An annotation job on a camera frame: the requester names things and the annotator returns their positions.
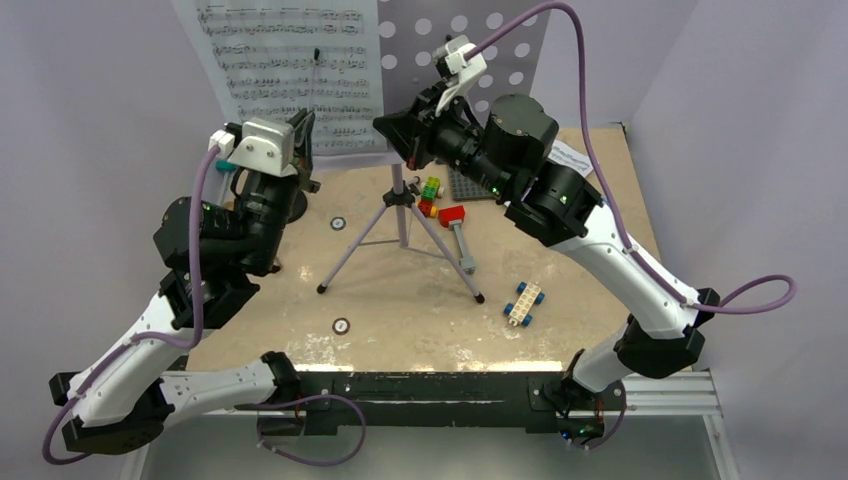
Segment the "sheet music page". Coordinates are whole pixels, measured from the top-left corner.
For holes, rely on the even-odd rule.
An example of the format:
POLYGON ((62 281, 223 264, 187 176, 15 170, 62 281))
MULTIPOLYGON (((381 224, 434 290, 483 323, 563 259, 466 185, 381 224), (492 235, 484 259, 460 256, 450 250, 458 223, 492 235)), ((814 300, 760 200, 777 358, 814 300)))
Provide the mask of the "sheet music page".
POLYGON ((594 171, 594 166, 588 155, 575 150, 560 140, 553 142, 548 158, 554 163, 575 170, 583 178, 587 178, 594 171))
POLYGON ((175 1, 225 118, 282 122, 315 113, 319 155, 385 149, 375 1, 175 1))

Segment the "lavender tripod music stand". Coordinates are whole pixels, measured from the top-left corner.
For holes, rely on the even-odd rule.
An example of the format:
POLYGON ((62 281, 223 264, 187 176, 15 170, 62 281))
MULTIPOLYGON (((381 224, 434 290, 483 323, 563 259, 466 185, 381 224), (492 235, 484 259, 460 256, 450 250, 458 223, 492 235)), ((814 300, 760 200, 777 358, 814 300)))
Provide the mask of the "lavender tripod music stand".
POLYGON ((400 169, 418 171, 435 159, 486 189, 498 203, 509 200, 516 207, 522 205, 525 191, 548 160, 559 130, 557 122, 530 96, 510 93, 494 101, 486 124, 481 125, 471 115, 466 97, 486 72, 484 51, 558 5, 536 5, 480 44, 463 35, 447 40, 432 54, 438 81, 420 91, 409 108, 374 120, 377 132, 400 158, 391 167, 393 185, 383 196, 384 209, 410 211, 425 225, 400 169))

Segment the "black microphone stand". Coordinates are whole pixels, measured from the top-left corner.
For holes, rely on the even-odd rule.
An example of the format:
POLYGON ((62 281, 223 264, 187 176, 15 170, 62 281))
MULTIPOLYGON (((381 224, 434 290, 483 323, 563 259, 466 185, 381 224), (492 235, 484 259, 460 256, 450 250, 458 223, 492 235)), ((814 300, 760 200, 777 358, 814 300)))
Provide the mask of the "black microphone stand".
POLYGON ((307 211, 308 199, 303 191, 298 191, 289 209, 287 224, 299 220, 307 211))

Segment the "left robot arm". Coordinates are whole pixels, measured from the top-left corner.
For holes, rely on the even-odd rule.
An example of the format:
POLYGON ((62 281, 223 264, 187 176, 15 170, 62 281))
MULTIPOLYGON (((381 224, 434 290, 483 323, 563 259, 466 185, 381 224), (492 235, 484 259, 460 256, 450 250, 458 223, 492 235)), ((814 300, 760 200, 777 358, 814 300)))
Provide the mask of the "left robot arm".
POLYGON ((279 352, 217 372, 179 372, 174 365, 247 304, 258 278, 278 271, 297 197, 320 187, 311 177, 314 124, 314 112, 302 109, 282 123, 231 122, 211 136, 202 168, 222 159, 246 174, 233 207, 204 201, 198 176, 154 234, 167 274, 143 313, 91 367, 50 379, 60 411, 48 431, 61 435, 69 462, 132 452, 213 410, 295 402, 300 379, 279 352))

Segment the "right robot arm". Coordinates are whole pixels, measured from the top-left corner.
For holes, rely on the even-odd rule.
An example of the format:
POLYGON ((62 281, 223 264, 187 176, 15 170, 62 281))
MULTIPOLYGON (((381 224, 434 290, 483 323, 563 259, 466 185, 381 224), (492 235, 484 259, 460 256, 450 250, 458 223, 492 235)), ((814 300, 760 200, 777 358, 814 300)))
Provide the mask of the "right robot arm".
POLYGON ((484 125, 467 121, 460 101, 440 109, 441 86, 421 91, 408 108, 376 118, 374 128, 413 170, 441 160, 489 190, 506 217, 545 247, 583 267, 628 310, 622 329, 579 351, 561 381, 564 399, 584 407, 623 377, 668 377, 693 365, 707 315, 674 297, 712 302, 709 288, 677 280, 628 234, 617 230, 612 204, 549 152, 557 122, 525 94, 505 94, 484 125))

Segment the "green yellow lego brick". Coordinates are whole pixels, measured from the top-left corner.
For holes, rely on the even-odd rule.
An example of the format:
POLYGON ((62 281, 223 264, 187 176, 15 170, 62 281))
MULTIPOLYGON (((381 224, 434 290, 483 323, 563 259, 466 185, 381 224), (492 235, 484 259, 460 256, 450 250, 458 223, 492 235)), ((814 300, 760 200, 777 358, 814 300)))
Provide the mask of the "green yellow lego brick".
POLYGON ((435 201, 444 195, 444 187, 438 177, 430 176, 421 188, 421 197, 428 201, 435 201))

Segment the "red yellow lego piece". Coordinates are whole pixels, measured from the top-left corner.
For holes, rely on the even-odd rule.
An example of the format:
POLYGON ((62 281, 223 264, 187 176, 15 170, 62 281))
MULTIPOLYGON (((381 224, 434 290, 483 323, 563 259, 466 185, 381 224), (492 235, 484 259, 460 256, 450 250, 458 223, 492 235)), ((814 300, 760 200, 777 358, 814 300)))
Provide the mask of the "red yellow lego piece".
POLYGON ((417 207, 426 218, 435 218, 438 215, 439 208, 429 199, 420 199, 417 207))

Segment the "dark grey lego baseplate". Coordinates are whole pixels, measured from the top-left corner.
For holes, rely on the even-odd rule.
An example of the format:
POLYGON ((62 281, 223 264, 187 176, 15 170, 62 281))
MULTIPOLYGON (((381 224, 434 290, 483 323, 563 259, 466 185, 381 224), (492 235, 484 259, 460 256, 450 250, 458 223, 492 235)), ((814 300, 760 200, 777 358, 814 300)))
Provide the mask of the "dark grey lego baseplate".
POLYGON ((490 190, 479 186, 454 169, 448 169, 448 179, 451 198, 454 201, 495 199, 495 195, 490 190))

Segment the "red and grey lego hammer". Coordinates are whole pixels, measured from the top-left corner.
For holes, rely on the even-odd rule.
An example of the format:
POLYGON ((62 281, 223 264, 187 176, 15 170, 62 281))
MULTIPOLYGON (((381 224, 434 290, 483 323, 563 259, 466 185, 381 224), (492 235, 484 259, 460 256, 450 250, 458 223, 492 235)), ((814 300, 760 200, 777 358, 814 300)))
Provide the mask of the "red and grey lego hammer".
POLYGON ((459 249, 459 265, 468 275, 473 275, 476 271, 476 261, 467 245, 467 241, 463 232, 462 225, 466 219, 466 211, 463 206, 457 205, 441 209, 437 218, 439 223, 450 230, 457 241, 459 249))

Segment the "white blue lego car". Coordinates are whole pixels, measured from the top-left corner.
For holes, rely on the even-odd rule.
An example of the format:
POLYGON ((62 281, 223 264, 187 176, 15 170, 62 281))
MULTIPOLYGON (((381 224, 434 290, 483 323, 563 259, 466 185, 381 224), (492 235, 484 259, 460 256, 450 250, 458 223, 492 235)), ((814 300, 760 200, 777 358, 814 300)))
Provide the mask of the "white blue lego car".
POLYGON ((516 292, 518 294, 516 300, 507 303, 503 313, 510 326, 527 327, 533 321, 532 309, 544 301, 545 294, 539 285, 527 282, 521 282, 516 292))

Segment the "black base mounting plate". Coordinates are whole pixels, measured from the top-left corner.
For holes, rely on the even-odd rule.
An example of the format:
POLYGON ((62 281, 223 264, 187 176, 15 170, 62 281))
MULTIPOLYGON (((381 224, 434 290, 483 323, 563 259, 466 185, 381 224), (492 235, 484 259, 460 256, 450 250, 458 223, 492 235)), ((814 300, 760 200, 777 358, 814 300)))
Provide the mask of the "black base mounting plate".
POLYGON ((621 382, 574 393, 558 371, 303 372, 298 383, 242 410, 294 414, 307 435, 342 426, 513 428, 598 437, 626 401, 621 382))

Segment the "teal clamp on rail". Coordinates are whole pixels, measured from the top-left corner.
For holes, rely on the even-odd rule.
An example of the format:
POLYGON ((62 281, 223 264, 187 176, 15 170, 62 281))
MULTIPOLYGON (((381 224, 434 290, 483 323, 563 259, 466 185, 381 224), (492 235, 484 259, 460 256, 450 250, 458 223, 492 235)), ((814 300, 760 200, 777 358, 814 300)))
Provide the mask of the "teal clamp on rail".
POLYGON ((218 159, 215 161, 215 169, 222 173, 229 173, 237 170, 238 166, 226 160, 218 159))

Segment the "aluminium frame rail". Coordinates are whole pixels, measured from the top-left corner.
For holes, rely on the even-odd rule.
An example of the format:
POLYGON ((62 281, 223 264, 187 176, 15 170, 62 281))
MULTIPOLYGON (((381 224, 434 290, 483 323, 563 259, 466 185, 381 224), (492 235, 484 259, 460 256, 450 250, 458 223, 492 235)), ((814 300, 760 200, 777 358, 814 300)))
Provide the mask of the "aluminium frame rail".
POLYGON ((664 379, 629 375, 623 379, 627 414, 633 416, 712 416, 721 413, 710 372, 684 371, 664 379))

